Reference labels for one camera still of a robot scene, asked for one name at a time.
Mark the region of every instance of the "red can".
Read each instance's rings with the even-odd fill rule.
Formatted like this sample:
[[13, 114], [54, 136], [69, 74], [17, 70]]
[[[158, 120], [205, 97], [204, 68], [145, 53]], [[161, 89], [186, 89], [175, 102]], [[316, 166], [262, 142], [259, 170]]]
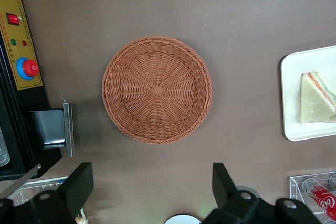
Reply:
[[302, 184], [305, 191], [333, 220], [336, 220], [336, 197], [326, 190], [318, 180], [314, 178], [306, 179]]

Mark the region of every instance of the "screw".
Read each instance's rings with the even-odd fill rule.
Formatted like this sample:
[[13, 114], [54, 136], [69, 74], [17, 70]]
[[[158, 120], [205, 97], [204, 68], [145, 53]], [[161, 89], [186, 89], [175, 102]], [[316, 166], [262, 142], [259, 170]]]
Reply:
[[284, 202], [284, 205], [290, 209], [296, 209], [296, 205], [293, 201], [290, 201], [290, 200], [285, 200]]
[[249, 193], [247, 193], [247, 192], [245, 192], [245, 191], [241, 193], [241, 197], [242, 197], [243, 199], [247, 199], [247, 200], [252, 199], [251, 194], [249, 194]]
[[50, 194], [42, 194], [41, 196], [40, 196], [40, 200], [45, 200], [45, 199], [47, 199], [47, 198], [49, 198], [50, 197]]

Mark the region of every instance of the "brown table surface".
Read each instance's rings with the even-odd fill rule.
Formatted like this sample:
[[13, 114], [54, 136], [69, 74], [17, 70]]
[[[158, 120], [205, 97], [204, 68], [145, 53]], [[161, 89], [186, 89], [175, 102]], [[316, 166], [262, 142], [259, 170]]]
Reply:
[[[274, 203], [291, 175], [336, 170], [335, 136], [291, 142], [282, 122], [280, 62], [336, 44], [336, 0], [23, 0], [50, 103], [73, 103], [76, 157], [43, 178], [92, 161], [91, 223], [163, 223], [216, 207], [212, 163]], [[112, 56], [144, 36], [195, 49], [213, 82], [213, 103], [188, 138], [148, 145], [105, 112], [101, 80]], [[7, 183], [0, 184], [4, 189]]]

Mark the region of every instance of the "round white object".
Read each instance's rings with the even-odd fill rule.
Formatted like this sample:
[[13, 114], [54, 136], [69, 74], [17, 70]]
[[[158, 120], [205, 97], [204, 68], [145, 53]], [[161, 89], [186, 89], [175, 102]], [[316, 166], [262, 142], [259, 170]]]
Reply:
[[191, 215], [175, 215], [164, 224], [201, 224], [201, 222]]

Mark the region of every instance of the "red switch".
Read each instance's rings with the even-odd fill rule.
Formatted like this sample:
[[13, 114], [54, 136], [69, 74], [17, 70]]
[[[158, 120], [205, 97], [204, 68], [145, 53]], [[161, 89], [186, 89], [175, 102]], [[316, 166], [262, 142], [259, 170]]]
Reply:
[[23, 62], [23, 71], [29, 77], [36, 76], [40, 72], [38, 64], [33, 60], [26, 60]]
[[11, 14], [11, 13], [6, 13], [7, 15], [7, 19], [8, 19], [8, 23], [10, 23], [11, 25], [19, 25], [19, 19], [17, 17], [17, 15], [15, 14]]

